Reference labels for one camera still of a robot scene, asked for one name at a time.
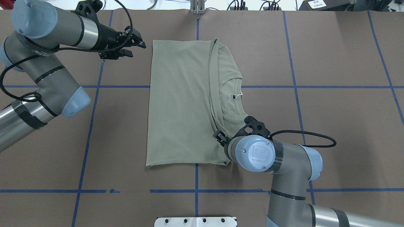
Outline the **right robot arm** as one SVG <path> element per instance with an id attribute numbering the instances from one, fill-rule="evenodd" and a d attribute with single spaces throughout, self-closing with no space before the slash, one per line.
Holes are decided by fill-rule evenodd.
<path id="1" fill-rule="evenodd" d="M 267 227 L 402 227 L 403 224 L 366 217 L 336 208 L 306 202 L 307 184 L 323 168 L 319 152 L 300 144 L 243 133 L 228 138 L 222 131 L 213 135 L 225 155 L 250 172 L 273 174 Z"/>

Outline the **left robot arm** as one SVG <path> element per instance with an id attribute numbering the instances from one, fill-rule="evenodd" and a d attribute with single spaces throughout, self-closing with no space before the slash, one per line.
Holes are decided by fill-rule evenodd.
<path id="1" fill-rule="evenodd" d="M 133 57 L 126 47 L 143 49 L 141 34 L 129 26 L 118 32 L 99 22 L 100 0 L 84 0 L 66 11 L 42 0 L 15 0 L 11 12 L 14 32 L 1 43 L 1 91 L 13 102 L 1 111 L 1 151 L 58 115 L 70 118 L 86 108 L 91 98 L 55 55 L 63 50 L 98 53 L 101 59 Z M 38 86 L 17 96 L 7 91 L 9 70 L 25 72 Z"/>

